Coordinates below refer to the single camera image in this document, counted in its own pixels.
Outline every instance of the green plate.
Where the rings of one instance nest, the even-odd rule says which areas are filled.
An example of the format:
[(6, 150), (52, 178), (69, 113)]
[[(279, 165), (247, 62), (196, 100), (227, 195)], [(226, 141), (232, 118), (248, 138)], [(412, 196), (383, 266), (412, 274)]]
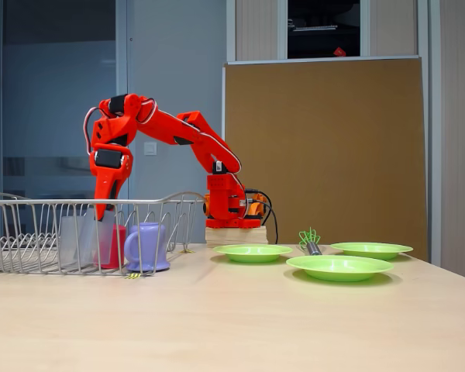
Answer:
[(239, 244), (236, 246), (217, 246), (217, 253), (224, 253), (231, 261), (236, 262), (271, 262), (280, 254), (292, 251), (288, 246), (271, 246), (268, 244)]
[(391, 260), (398, 253), (413, 250), (410, 246), (386, 243), (337, 243), (331, 244), (331, 247), (342, 250), (348, 256), (377, 258), (378, 260)]
[(300, 256), (286, 263), (324, 281), (364, 281), (393, 268), (385, 261), (349, 256)]

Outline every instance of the white wall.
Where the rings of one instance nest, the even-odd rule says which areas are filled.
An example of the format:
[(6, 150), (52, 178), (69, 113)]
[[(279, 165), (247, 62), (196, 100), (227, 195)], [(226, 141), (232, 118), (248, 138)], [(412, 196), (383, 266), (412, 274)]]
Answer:
[(277, 3), (236, 0), (236, 60), (277, 59)]
[[(199, 110), (220, 135), (222, 66), (226, 62), (226, 0), (134, 0), (128, 14), (129, 91), (157, 100), (173, 115)], [(145, 157), (142, 133), (134, 146), (131, 198), (162, 198), (179, 191), (206, 192), (206, 173), (189, 146), (157, 144)], [(197, 212), (193, 241), (205, 239)]]
[(416, 0), (370, 0), (370, 55), (417, 54), (416, 10)]
[(441, 265), (465, 276), (465, 0), (442, 0)]

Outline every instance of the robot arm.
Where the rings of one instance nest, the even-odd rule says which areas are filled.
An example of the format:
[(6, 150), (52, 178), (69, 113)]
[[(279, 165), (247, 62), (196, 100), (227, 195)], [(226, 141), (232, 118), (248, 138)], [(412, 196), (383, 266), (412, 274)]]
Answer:
[[(91, 140), (87, 124), (90, 115), (100, 110)], [(210, 128), (198, 111), (177, 117), (158, 109), (152, 98), (121, 95), (100, 102), (84, 119), (84, 134), (90, 157), (91, 173), (96, 176), (95, 198), (115, 199), (131, 174), (133, 155), (127, 146), (140, 131), (169, 145), (189, 145), (196, 158), (209, 173), (204, 211), (208, 227), (257, 227), (260, 220), (247, 218), (246, 192), (236, 173), (241, 163), (227, 144)], [(106, 208), (97, 205), (98, 219)]]

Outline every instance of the green whisk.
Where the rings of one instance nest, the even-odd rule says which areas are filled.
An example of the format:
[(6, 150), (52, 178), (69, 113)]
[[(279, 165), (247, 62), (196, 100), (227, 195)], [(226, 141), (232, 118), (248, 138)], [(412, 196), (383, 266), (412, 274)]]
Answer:
[(302, 250), (308, 252), (308, 255), (318, 256), (322, 254), (319, 246), (317, 245), (320, 240), (320, 236), (317, 235), (317, 232), (312, 229), (312, 227), (309, 231), (301, 231), (298, 235), (301, 239), (300, 247)]

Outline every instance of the purple cup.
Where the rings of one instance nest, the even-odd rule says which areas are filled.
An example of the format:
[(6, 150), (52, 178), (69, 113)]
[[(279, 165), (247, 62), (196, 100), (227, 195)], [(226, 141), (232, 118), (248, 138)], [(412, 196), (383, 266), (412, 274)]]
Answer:
[[(139, 234), (141, 239), (141, 257), (138, 251), (138, 226), (132, 226), (129, 229), (129, 235), (124, 243), (124, 254), (129, 261), (127, 269), (130, 271), (140, 271), (141, 264), (143, 271), (153, 271), (159, 236), (158, 222), (141, 222), (139, 224)], [(158, 240), (157, 271), (166, 270), (171, 265), (167, 261), (164, 225), (160, 225), (160, 238)]]

